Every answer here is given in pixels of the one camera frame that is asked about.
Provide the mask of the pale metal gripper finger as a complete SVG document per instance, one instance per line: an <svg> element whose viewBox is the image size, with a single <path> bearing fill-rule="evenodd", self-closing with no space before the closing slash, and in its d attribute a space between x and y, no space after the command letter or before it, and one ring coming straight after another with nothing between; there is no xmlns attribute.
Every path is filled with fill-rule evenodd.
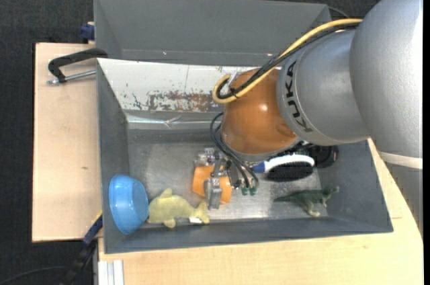
<svg viewBox="0 0 430 285"><path fill-rule="evenodd" d="M208 209L219 209L222 188L217 177L211 177L204 181L204 194Z"/></svg>
<svg viewBox="0 0 430 285"><path fill-rule="evenodd" d="M224 173L224 154L214 147L205 148L194 161L194 179L221 177Z"/></svg>

